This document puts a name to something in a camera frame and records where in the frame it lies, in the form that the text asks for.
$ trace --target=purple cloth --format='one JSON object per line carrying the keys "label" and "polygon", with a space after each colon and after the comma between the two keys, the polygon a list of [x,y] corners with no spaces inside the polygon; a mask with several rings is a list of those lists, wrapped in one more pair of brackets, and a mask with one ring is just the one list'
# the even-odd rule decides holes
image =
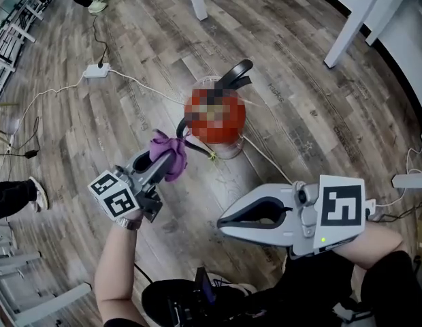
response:
{"label": "purple cloth", "polygon": [[169,138],[159,129],[154,130],[154,138],[150,141],[149,158],[156,161],[168,150],[175,152],[175,162],[165,175],[166,182],[173,182],[179,178],[186,168],[185,143],[182,138]]}

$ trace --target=laminate flooring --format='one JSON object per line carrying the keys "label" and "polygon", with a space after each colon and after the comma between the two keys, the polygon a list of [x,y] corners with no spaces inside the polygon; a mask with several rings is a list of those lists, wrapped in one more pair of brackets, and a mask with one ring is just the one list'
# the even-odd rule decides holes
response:
{"label": "laminate flooring", "polygon": [[[362,35],[334,69],[325,66],[345,23],[342,15],[324,0],[205,2],[209,17],[199,22],[190,0],[109,0],[95,21],[98,38],[109,46],[105,61],[181,100],[198,79],[223,75],[249,58],[253,84],[241,95],[259,106],[246,105],[244,132],[293,181],[354,176],[365,179],[367,197],[378,203],[400,196],[391,178],[404,172],[408,148],[421,146],[419,126],[396,78]],[[37,42],[25,46],[5,89],[3,101],[20,106],[3,114],[20,118],[36,93],[75,84],[88,64],[98,62],[103,44],[93,38],[93,20],[72,0],[54,0],[32,27]],[[46,186],[49,211],[26,208],[8,219],[20,248],[43,255],[29,265],[41,291],[60,294],[93,282],[110,221],[87,185],[145,149],[153,129],[173,136],[182,115],[182,106],[113,73],[35,101],[16,146],[32,134],[39,116],[41,150],[30,160],[0,158],[0,181],[7,179],[11,161],[11,180],[33,175]],[[237,282],[271,287],[285,250],[225,238],[216,220],[256,186],[284,183],[283,177],[247,142],[231,160],[213,163],[193,151],[188,158],[178,181],[160,184],[164,207],[139,232],[137,263],[153,280],[192,279],[204,265]],[[412,160],[422,169],[422,155]],[[420,201],[422,191],[409,191],[383,211],[400,213]],[[415,217],[390,226],[415,253]],[[137,301],[146,285],[137,274]],[[36,325],[53,326],[57,318],[62,326],[101,325],[92,294]]]}

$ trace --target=black handle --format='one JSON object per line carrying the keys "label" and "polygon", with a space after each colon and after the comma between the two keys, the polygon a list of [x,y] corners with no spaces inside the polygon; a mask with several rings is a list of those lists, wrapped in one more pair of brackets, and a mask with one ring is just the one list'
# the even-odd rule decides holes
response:
{"label": "black handle", "polygon": [[243,77],[243,75],[251,70],[252,67],[252,61],[250,59],[244,59],[216,82],[214,89],[238,90],[247,84],[251,84],[252,81],[250,81],[250,78],[248,76]]}
{"label": "black handle", "polygon": [[[178,128],[176,128],[176,137],[178,137],[178,138],[184,138],[184,130],[185,129],[186,129],[186,120],[185,120],[185,118],[183,118],[181,120],[181,122],[179,122]],[[208,156],[208,158],[211,158],[212,157],[212,155],[211,155],[211,153],[209,151],[207,151],[207,150],[205,150],[205,149],[201,148],[200,146],[197,146],[197,145],[195,145],[193,143],[190,143],[187,139],[185,139],[184,142],[185,142],[185,146],[187,148],[190,148],[190,149],[199,151],[200,153]]]}

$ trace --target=chair leg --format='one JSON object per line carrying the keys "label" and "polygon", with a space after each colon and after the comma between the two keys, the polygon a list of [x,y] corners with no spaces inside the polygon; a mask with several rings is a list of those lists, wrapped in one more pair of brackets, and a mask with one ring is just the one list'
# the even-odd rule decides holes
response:
{"label": "chair leg", "polygon": [[14,323],[16,326],[26,326],[36,322],[59,309],[66,307],[73,303],[75,300],[85,296],[91,292],[91,286],[88,283],[82,283],[81,285],[72,288],[70,291],[61,294],[60,296],[44,302],[32,309],[23,311],[22,313],[16,314]]}

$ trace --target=power cord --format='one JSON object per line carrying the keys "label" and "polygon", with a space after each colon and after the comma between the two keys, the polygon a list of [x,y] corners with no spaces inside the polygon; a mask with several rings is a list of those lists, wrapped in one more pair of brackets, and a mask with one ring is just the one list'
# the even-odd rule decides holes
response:
{"label": "power cord", "polygon": [[27,145],[29,143],[30,140],[32,140],[33,138],[35,138],[35,141],[37,142],[37,150],[33,149],[30,151],[27,151],[25,154],[15,154],[15,153],[5,153],[5,154],[0,154],[0,156],[18,156],[18,157],[26,157],[27,159],[30,159],[32,157],[37,156],[37,153],[40,151],[40,143],[39,143],[39,138],[36,136],[37,131],[39,130],[39,120],[40,118],[37,116],[35,118],[34,121],[34,126],[33,126],[33,135],[27,139],[27,141],[22,144],[21,146],[19,146],[16,151],[19,151],[21,148],[23,148],[25,145]]}
{"label": "power cord", "polygon": [[98,39],[97,39],[97,36],[96,36],[96,27],[95,27],[95,22],[96,22],[96,20],[97,20],[97,17],[98,17],[98,16],[96,16],[96,17],[95,17],[95,19],[93,20],[93,36],[95,37],[95,41],[96,41],[96,42],[99,42],[100,44],[105,45],[105,50],[103,50],[103,54],[102,54],[101,60],[100,60],[100,61],[98,62],[98,64],[97,64],[97,67],[98,67],[99,69],[101,69],[101,68],[103,67],[103,58],[105,57],[105,53],[107,52],[107,50],[108,50],[109,48],[108,48],[108,44],[107,44],[105,41],[101,41],[101,40],[98,40]]}
{"label": "power cord", "polygon": [[377,219],[376,221],[373,221],[373,222],[374,223],[394,223],[395,221],[398,221],[399,219],[403,219],[403,218],[413,214],[414,212],[419,210],[421,207],[422,207],[422,202],[420,202],[417,206],[409,208],[407,211],[400,213],[399,215],[388,215],[386,213],[383,213],[380,216],[379,219]]}
{"label": "power cord", "polygon": [[[422,153],[422,147],[421,147],[420,151],[416,151],[413,148],[409,148],[408,149],[408,152],[406,154],[406,174],[410,174],[411,172],[414,172],[414,171],[415,172],[418,172],[418,173],[422,173],[422,171],[420,171],[420,170],[418,170],[416,168],[409,169],[409,154],[410,154],[411,151],[413,151],[417,155],[420,155]],[[396,202],[399,202],[404,197],[404,194],[406,193],[406,190],[407,190],[407,188],[405,188],[403,190],[403,194],[398,199],[396,199],[396,200],[394,200],[394,201],[392,201],[392,202],[390,202],[388,204],[377,204],[376,207],[388,207],[388,206],[394,205]]]}
{"label": "power cord", "polygon": [[141,272],[141,274],[149,281],[149,283],[154,283],[154,281],[152,281],[150,279],[150,277],[136,264],[134,263],[135,268]]}

